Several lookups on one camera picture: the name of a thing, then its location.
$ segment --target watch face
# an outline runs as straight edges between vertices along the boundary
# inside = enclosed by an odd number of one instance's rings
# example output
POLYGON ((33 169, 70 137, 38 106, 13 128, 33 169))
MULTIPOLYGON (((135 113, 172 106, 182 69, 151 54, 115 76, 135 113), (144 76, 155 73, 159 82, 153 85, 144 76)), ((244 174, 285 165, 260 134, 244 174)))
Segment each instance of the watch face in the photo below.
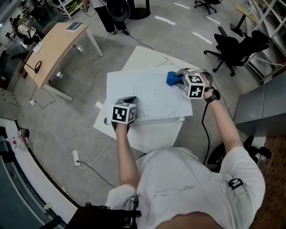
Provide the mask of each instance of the watch face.
POLYGON ((218 90, 214 90, 213 91, 213 94, 214 94, 214 96, 215 96, 215 98, 217 99, 217 100, 220 100, 220 94, 219 94, 219 91, 218 90))

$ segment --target white table leg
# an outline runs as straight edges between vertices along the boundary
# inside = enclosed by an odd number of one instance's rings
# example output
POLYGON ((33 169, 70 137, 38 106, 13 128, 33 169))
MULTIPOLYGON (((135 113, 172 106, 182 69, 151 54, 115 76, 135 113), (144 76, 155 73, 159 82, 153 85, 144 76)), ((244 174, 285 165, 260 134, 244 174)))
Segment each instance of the white table leg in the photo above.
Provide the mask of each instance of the white table leg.
POLYGON ((69 101, 72 101, 72 100, 73 100, 73 97, 70 97, 69 95, 67 95, 67 94, 65 94, 65 93, 63 93, 63 92, 61 92, 61 91, 59 91, 59 90, 57 90, 57 89, 55 89, 55 88, 49 86, 48 84, 45 84, 45 85, 43 86, 43 88, 44 88, 45 90, 47 90, 47 91, 53 92, 53 93, 55 93, 55 94, 57 94, 57 95, 59 95, 59 96, 65 98, 65 99, 67 99, 67 100, 69 100, 69 101))
POLYGON ((90 32, 90 30, 87 28, 85 32, 86 32, 89 40, 91 41, 91 43, 94 45, 95 49, 98 51, 99 56, 103 57, 103 53, 102 53, 100 47, 98 46, 97 42, 95 41, 95 39, 94 39, 92 33, 90 32))

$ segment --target light wood tabletop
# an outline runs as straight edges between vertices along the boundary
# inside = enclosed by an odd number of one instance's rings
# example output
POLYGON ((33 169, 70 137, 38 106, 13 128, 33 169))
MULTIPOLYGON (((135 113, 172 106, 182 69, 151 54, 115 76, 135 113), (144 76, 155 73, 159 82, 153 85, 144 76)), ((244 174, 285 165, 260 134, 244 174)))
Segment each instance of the light wood tabletop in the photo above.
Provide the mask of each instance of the light wood tabletop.
POLYGON ((239 5, 239 4, 236 3, 236 9, 237 9, 239 12, 243 13, 243 14, 244 14, 245 16, 247 16, 248 18, 250 18, 251 20, 253 20, 253 21, 257 24, 257 21, 256 21, 254 15, 253 15, 253 14, 249 14, 249 13, 247 12, 247 10, 246 10, 242 5, 239 5))
POLYGON ((54 70, 57 63, 65 55, 71 45, 81 34, 86 31, 88 25, 84 25, 77 33, 66 31, 72 23, 57 23, 44 37, 44 44, 41 50, 36 54, 32 53, 27 64, 34 68, 38 61, 42 61, 42 65, 37 74, 34 70, 25 65, 24 69, 34 82, 41 88, 49 79, 50 74, 54 70))

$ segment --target small wooden table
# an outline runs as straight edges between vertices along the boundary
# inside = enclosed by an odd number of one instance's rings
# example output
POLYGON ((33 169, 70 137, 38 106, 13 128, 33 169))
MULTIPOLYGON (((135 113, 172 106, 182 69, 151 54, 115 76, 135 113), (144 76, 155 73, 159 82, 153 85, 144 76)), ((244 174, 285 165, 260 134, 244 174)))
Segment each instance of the small wooden table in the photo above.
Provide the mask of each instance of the small wooden table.
POLYGON ((27 64, 32 68, 36 66, 38 61, 42 62, 38 73, 35 73, 34 70, 29 68, 27 65, 25 65, 24 69, 39 88, 43 87, 45 90, 72 101, 72 97, 47 84, 53 70, 60 63, 67 51, 72 48, 73 44, 83 36, 84 33, 87 34, 87 37, 94 45, 100 57, 103 56, 103 53, 89 31, 88 25, 84 25, 77 33, 66 31, 66 28, 70 25, 71 23, 57 23, 42 40, 44 45, 41 50, 37 54, 33 52, 29 57, 27 64))
POLYGON ((240 26, 242 24, 242 22, 245 20, 246 17, 250 18, 251 20, 253 20, 256 24, 257 24, 257 21, 255 19, 255 17, 252 15, 252 14, 249 14, 247 12, 247 10, 242 6, 242 5, 239 5, 236 3, 236 9, 243 13, 243 16, 241 18, 241 20, 239 21, 239 23, 237 24, 237 26, 235 26, 234 24, 230 23, 231 25, 231 30, 233 32, 235 32, 236 34, 238 34, 239 36, 243 37, 243 33, 242 33, 242 30, 240 29, 240 26))

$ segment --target blue object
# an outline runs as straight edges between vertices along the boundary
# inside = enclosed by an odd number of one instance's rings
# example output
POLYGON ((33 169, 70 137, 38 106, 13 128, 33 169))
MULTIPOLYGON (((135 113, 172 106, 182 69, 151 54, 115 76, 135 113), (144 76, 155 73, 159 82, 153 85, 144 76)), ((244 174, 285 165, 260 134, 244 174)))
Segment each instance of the blue object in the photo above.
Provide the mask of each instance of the blue object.
POLYGON ((179 81, 183 81, 182 76, 176 76, 175 72, 168 72, 166 83, 169 86, 173 86, 176 84, 176 82, 179 82, 179 81))

